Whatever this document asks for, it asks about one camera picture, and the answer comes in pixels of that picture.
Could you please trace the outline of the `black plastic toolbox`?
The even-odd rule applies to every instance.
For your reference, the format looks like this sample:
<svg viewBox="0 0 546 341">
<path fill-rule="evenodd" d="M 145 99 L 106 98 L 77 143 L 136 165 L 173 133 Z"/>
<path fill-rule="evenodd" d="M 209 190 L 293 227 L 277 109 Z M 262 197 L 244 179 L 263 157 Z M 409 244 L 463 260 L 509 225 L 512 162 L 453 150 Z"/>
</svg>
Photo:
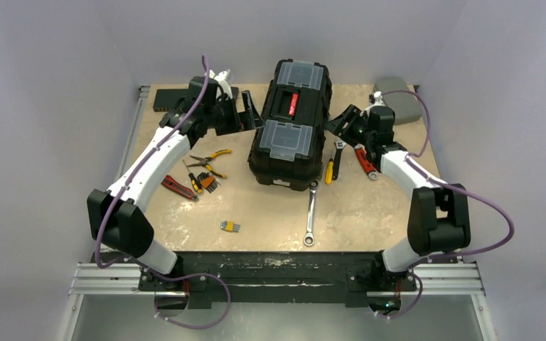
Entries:
<svg viewBox="0 0 546 341">
<path fill-rule="evenodd" d="M 264 126 L 255 133 L 247 159 L 259 184 L 304 191 L 321 179 L 331 97 L 324 64 L 277 63 L 262 109 Z"/>
</svg>

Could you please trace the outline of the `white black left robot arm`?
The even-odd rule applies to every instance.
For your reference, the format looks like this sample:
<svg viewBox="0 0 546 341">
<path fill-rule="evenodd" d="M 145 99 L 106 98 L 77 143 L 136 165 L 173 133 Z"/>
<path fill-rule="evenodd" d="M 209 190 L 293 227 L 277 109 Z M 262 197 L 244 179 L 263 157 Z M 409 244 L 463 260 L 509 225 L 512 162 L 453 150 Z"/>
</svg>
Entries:
<svg viewBox="0 0 546 341">
<path fill-rule="evenodd" d="M 87 198 L 90 233 L 97 247 L 105 245 L 156 271 L 156 282 L 167 291 L 183 283 L 179 256 L 156 240 L 146 208 L 173 166 L 212 129 L 218 136 L 264 125 L 249 91 L 237 95 L 222 75 L 196 76 L 181 90 L 163 115 L 148 146 L 106 190 Z"/>
</svg>

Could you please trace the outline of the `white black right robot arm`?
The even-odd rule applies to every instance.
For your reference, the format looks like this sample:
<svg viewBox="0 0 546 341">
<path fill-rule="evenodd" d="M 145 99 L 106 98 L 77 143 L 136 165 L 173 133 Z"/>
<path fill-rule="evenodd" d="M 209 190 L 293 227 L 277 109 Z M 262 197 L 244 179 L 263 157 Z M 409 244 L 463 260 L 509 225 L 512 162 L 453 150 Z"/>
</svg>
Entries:
<svg viewBox="0 0 546 341">
<path fill-rule="evenodd" d="M 350 146 L 360 146 L 365 159 L 394 180 L 410 200 L 407 236 L 380 252 L 371 269 L 373 284 L 387 289 L 399 274 L 426 256 L 441 256 L 463 249 L 471 242 L 469 205 L 459 184 L 450 185 L 414 162 L 395 140 L 394 111 L 374 106 L 368 114 L 350 105 L 326 123 L 326 130 Z"/>
</svg>

